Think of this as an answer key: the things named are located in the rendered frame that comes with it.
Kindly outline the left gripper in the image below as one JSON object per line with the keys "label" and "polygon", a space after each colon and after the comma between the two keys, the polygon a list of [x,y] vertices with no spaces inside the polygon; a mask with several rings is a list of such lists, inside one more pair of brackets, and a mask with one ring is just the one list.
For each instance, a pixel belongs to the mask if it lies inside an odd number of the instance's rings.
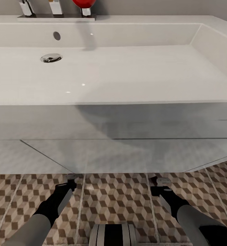
{"label": "left gripper", "polygon": [[67,183],[68,187],[72,189],[72,192],[75,191],[75,188],[77,188],[77,183],[75,182],[69,182]]}

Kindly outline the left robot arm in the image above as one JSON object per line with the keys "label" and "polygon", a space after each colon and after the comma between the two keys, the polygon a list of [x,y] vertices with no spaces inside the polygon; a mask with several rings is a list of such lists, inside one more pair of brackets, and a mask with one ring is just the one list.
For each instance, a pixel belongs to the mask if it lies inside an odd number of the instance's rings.
{"label": "left robot arm", "polygon": [[77,174],[63,175],[62,184],[56,186],[54,193],[43,201],[28,221],[1,246],[42,246],[55,220],[71,198],[77,183]]}

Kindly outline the robot trunk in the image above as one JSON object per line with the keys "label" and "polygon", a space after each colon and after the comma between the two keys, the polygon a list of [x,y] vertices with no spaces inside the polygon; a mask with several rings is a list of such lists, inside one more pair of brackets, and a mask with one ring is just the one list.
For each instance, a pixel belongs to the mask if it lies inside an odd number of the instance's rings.
{"label": "robot trunk", "polygon": [[94,224],[89,246],[138,246],[133,224]]}

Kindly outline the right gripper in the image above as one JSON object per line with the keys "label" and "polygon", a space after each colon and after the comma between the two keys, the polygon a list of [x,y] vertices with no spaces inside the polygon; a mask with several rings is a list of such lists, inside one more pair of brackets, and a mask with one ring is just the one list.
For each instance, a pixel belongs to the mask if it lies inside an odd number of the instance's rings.
{"label": "right gripper", "polygon": [[169,189],[168,186],[163,186],[163,187],[156,187],[156,186],[151,186],[151,194],[152,196],[159,196],[159,190],[160,189]]}

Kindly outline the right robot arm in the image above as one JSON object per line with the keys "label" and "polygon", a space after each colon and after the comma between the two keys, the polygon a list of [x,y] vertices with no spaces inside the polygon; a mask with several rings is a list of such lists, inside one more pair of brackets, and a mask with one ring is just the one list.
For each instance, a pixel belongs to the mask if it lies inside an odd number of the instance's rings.
{"label": "right robot arm", "polygon": [[151,194],[159,196],[161,204],[178,221],[193,246],[227,246],[227,226],[192,207],[163,183],[171,180],[157,178]]}

